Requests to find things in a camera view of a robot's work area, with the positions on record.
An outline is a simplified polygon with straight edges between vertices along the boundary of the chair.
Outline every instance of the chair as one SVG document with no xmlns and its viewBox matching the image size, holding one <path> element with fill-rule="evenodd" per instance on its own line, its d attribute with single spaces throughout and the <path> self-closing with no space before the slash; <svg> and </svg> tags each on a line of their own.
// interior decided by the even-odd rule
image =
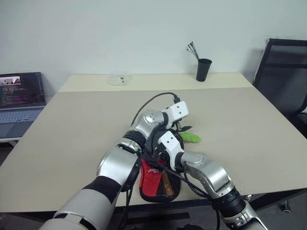
<svg viewBox="0 0 307 230">
<path fill-rule="evenodd" d="M 307 138 L 307 41 L 270 38 L 253 85 Z"/>
</svg>

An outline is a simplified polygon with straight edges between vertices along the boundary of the table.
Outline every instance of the table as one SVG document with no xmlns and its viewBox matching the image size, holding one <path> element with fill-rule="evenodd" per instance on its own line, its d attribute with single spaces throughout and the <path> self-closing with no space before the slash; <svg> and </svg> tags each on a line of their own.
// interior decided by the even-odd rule
<svg viewBox="0 0 307 230">
<path fill-rule="evenodd" d="M 202 138 L 185 148 L 221 163 L 242 195 L 307 187 L 306 139 L 242 74 L 210 74 L 206 82 L 194 75 L 133 75 L 128 86 L 109 86 L 107 78 L 72 75 L 44 108 L 0 167 L 0 212 L 60 208 L 95 178 L 101 157 L 139 107 L 165 90 L 186 101 L 190 115 L 182 125 Z M 165 96 L 148 107 L 171 103 Z M 198 198 L 182 184 L 176 201 Z M 138 183 L 130 204 L 148 204 Z M 124 205 L 121 194 L 117 206 Z"/>
</svg>

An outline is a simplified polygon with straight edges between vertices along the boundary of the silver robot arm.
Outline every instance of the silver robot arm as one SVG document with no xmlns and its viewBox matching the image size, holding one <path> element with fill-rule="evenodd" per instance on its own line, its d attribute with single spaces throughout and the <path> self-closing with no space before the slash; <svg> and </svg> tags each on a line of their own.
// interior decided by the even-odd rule
<svg viewBox="0 0 307 230">
<path fill-rule="evenodd" d="M 135 183 L 141 166 L 139 155 L 151 133 L 158 126 L 171 127 L 188 114 L 183 101 L 163 111 L 145 111 L 102 158 L 96 179 L 68 200 L 40 230 L 105 230 L 119 193 Z"/>
<path fill-rule="evenodd" d="M 164 146 L 174 171 L 184 170 L 201 182 L 227 227 L 235 230 L 267 230 L 219 163 L 201 152 L 185 152 L 170 131 L 159 138 L 158 144 Z"/>
</svg>

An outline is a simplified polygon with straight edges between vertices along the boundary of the wire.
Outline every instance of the wire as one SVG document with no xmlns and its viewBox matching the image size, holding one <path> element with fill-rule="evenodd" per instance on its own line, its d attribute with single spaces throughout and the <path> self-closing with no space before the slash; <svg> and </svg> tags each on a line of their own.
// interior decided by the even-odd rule
<svg viewBox="0 0 307 230">
<path fill-rule="evenodd" d="M 193 49 L 193 48 L 191 48 L 191 46 L 190 46 L 190 45 L 188 45 L 188 47 L 189 47 L 189 49 L 192 51 L 192 53 L 195 55 L 195 57 L 197 58 L 197 55 L 196 55 L 196 53 L 195 53 L 194 49 Z"/>
<path fill-rule="evenodd" d="M 128 218 L 128 207 L 129 207 L 129 203 L 130 203 L 131 196 L 132 196 L 132 189 L 133 187 L 130 189 L 130 192 L 128 190 L 126 191 L 126 207 L 125 207 L 123 217 L 119 223 L 118 230 L 123 230 L 125 228 L 126 221 Z"/>
<path fill-rule="evenodd" d="M 151 141 L 151 150 L 152 150 L 152 154 L 154 154 L 154 136 L 155 134 L 158 132 L 158 129 L 159 129 L 160 126 L 157 126 L 153 129 L 153 132 L 152 132 L 152 141 Z"/>
<path fill-rule="evenodd" d="M 190 52 L 194 57 L 196 57 L 196 55 L 193 52 L 189 51 L 189 49 L 187 49 L 187 51 Z"/>
<path fill-rule="evenodd" d="M 133 123 L 134 123 L 135 119 L 137 118 L 137 116 L 139 115 L 140 111 L 141 111 L 149 102 L 151 102 L 154 98 L 159 97 L 159 96 L 161 96 L 161 95 L 165 95 L 165 94 L 170 94 L 170 95 L 173 95 L 175 98 L 178 98 L 178 96 L 177 96 L 176 94 L 172 93 L 172 92 L 163 92 L 163 93 L 157 94 L 156 96 L 154 96 L 154 97 L 152 97 L 150 100 L 148 100 L 148 101 L 138 110 L 138 112 L 136 113 L 136 115 L 135 115 L 134 118 L 133 118 L 133 121 L 132 121 L 131 125 L 133 125 Z"/>
<path fill-rule="evenodd" d="M 220 230 L 221 220 L 220 220 L 219 210 L 216 208 L 215 212 L 216 212 L 216 230 Z"/>
<path fill-rule="evenodd" d="M 187 173 L 186 172 L 183 172 L 183 174 L 184 174 L 184 178 L 187 180 L 187 181 L 189 181 L 188 180 L 188 177 L 187 177 Z M 196 193 L 197 195 L 199 195 L 199 196 L 201 196 L 201 197 L 205 197 L 206 198 L 206 196 L 209 196 L 207 193 L 205 193 L 204 191 L 203 191 L 203 193 L 200 193 L 199 191 L 197 191 L 195 188 L 193 188 L 192 186 L 190 186 L 189 184 L 188 184 L 188 186 L 190 187 L 190 189 L 194 192 L 194 193 Z"/>
<path fill-rule="evenodd" d="M 165 171 L 167 171 L 168 173 L 178 177 L 180 180 L 184 181 L 185 183 L 187 183 L 188 185 L 190 185 L 191 187 L 193 187 L 195 190 L 197 190 L 198 192 L 202 193 L 202 197 L 211 200 L 210 196 L 208 194 L 206 194 L 203 190 L 201 190 L 200 188 L 198 188 L 196 185 L 192 184 L 190 181 L 186 180 L 185 178 L 183 178 L 182 176 L 178 175 L 177 173 L 175 173 L 173 170 L 165 167 L 162 164 L 159 164 L 159 166 L 161 166 Z"/>
<path fill-rule="evenodd" d="M 197 53 L 197 51 L 196 51 L 196 47 L 195 47 L 193 41 L 190 43 L 190 45 L 193 47 L 193 49 L 194 49 L 194 51 L 195 51 L 195 54 L 196 54 L 196 56 L 197 56 L 197 59 L 200 59 L 200 57 L 198 56 L 198 53 Z"/>
</svg>

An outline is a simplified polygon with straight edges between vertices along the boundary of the green toy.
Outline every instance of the green toy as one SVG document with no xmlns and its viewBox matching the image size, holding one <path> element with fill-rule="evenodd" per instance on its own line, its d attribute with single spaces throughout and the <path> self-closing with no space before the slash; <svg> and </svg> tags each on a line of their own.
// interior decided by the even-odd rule
<svg viewBox="0 0 307 230">
<path fill-rule="evenodd" d="M 200 143 L 201 141 L 201 138 L 197 134 L 189 131 L 181 132 L 179 134 L 184 142 Z"/>
</svg>

